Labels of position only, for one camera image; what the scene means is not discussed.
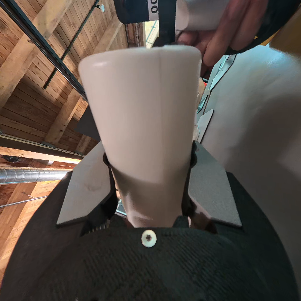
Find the silver air duct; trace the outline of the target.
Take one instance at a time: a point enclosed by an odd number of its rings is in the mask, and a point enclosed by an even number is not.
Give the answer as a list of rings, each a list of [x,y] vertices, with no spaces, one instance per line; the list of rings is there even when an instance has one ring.
[[[0,184],[21,184],[61,180],[71,169],[1,167]]]

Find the clear document sleeve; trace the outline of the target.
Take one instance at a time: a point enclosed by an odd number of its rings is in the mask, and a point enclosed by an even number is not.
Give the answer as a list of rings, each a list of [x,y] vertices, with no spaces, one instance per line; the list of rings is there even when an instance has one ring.
[[[226,74],[228,69],[233,65],[235,58],[237,54],[235,55],[224,55],[221,59],[221,62],[218,64],[218,70],[216,75],[213,77],[213,80],[209,86],[209,91],[212,91],[213,88],[216,86],[216,84],[221,80],[221,78]]]

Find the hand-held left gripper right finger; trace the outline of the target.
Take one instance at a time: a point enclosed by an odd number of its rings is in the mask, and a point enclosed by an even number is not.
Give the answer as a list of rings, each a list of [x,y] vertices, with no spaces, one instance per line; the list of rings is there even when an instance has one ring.
[[[224,167],[198,142],[192,142],[182,213],[203,213],[212,222],[240,229],[242,222]]]

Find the person's right hand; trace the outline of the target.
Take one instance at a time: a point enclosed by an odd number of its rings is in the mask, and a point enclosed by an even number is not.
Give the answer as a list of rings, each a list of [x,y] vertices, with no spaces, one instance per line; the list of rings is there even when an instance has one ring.
[[[177,44],[193,46],[199,49],[205,66],[215,65],[228,47],[242,50],[257,35],[268,0],[231,0],[220,23],[211,31],[183,31],[177,38]]]

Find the yellow plastic bin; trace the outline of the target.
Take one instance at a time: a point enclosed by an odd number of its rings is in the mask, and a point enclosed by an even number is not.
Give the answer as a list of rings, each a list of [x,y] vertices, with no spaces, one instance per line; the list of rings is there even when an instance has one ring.
[[[261,43],[273,49],[292,55],[301,56],[301,7],[290,20],[274,35]]]

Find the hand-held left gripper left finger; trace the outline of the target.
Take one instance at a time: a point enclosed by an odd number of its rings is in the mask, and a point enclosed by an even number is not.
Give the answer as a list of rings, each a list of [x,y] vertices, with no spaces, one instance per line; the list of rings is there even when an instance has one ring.
[[[73,169],[57,226],[84,222],[99,227],[117,209],[115,180],[100,141]]]

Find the black ceiling rail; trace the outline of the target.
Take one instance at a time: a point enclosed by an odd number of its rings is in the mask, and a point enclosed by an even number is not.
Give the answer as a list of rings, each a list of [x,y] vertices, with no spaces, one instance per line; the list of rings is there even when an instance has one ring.
[[[58,57],[55,51],[50,47],[48,42],[36,29],[33,23],[13,0],[1,0],[1,8],[6,14],[18,25],[18,27],[29,37],[30,40],[38,47],[38,49],[47,57],[55,68],[65,77],[65,79],[73,86],[73,88],[88,102],[84,88],[67,68],[64,62]]]

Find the black board on white stand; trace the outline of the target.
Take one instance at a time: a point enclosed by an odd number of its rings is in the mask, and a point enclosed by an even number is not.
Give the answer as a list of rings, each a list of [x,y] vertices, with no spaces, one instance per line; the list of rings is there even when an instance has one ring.
[[[205,132],[208,128],[208,125],[211,121],[211,118],[213,116],[214,110],[211,109],[204,115],[202,115],[197,124],[196,124],[196,134],[194,134],[194,140],[201,143],[202,139],[205,135]],[[77,127],[76,127],[76,132],[79,132],[87,137],[90,137],[97,142],[101,140],[99,136],[98,129],[96,127],[92,112],[90,108],[88,107],[84,114],[82,115],[81,119],[79,120]]]

